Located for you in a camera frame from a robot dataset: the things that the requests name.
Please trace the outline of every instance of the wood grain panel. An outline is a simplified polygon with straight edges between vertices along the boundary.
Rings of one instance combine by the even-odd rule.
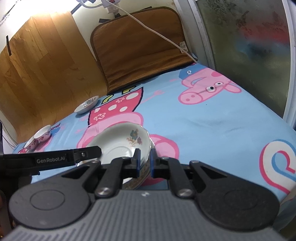
[[[0,53],[0,110],[17,141],[107,92],[104,78],[71,13],[31,17]]]

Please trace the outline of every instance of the screw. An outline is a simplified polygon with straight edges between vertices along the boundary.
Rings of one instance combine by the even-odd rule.
[[[149,192],[142,192],[141,195],[142,195],[143,197],[147,197],[147,196],[150,195],[150,193],[149,193]]]
[[[106,196],[106,195],[109,195],[110,193],[111,193],[111,189],[107,187],[99,188],[96,191],[96,194],[101,196]]]
[[[179,197],[189,197],[193,194],[192,190],[188,188],[184,188],[178,191],[178,196]]]

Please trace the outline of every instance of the blue hat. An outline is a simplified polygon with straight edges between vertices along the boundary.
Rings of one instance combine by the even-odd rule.
[[[184,69],[181,69],[180,74],[179,74],[179,78],[184,80],[186,79],[188,76],[204,69],[205,66],[201,65],[201,64],[193,64],[190,65]]]

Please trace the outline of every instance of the pig snout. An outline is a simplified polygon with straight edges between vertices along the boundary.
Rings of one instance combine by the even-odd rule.
[[[202,97],[195,92],[183,92],[178,97],[179,101],[183,104],[197,104],[202,101]]]

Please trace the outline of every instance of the peppa pig tablecloth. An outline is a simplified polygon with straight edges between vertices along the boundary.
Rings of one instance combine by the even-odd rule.
[[[199,160],[255,182],[282,201],[296,183],[296,133],[225,76],[200,64],[164,73],[100,98],[90,112],[52,126],[35,152],[81,148],[107,127],[142,125],[159,156]],[[24,153],[24,143],[14,153]],[[69,169],[43,171],[33,182]],[[161,180],[148,178],[143,186]]]

